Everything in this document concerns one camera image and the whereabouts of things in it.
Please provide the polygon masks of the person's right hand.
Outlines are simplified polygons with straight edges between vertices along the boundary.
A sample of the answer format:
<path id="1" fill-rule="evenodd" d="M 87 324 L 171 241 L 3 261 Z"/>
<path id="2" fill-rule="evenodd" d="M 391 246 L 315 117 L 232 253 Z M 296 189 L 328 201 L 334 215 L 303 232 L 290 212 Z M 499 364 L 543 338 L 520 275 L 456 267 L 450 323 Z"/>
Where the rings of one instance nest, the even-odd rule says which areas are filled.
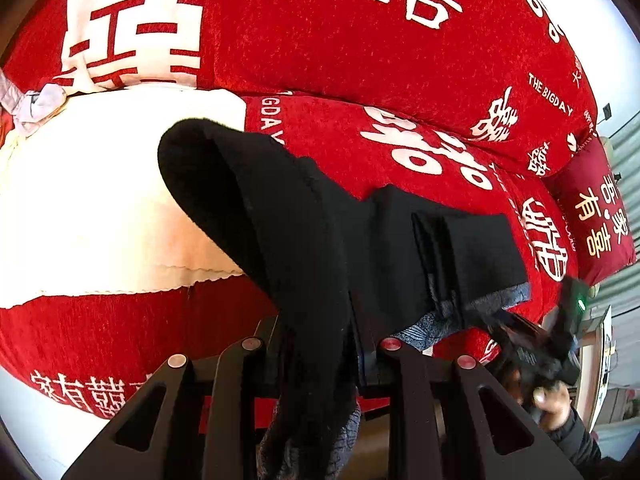
<path id="1" fill-rule="evenodd" d="M 523 404 L 524 396 L 519 370 L 511 370 L 503 378 L 502 385 L 518 404 Z M 538 426 L 545 432 L 560 429 L 570 418 L 572 402 L 564 382 L 557 382 L 551 389 L 536 388 L 533 393 L 533 402 L 536 408 L 542 411 Z"/>

